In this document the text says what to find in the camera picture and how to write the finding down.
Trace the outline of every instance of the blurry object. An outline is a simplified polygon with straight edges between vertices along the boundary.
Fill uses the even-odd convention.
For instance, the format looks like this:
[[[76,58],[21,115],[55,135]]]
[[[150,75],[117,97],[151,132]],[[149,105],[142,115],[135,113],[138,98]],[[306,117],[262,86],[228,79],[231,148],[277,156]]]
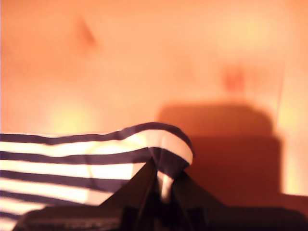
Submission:
[[[224,84],[226,91],[229,92],[243,92],[244,91],[244,73],[240,67],[235,67],[234,69],[227,68]]]
[[[172,201],[159,201],[153,159],[98,207],[48,207],[25,214],[13,231],[305,231],[307,219],[282,208],[227,207],[182,172]]]

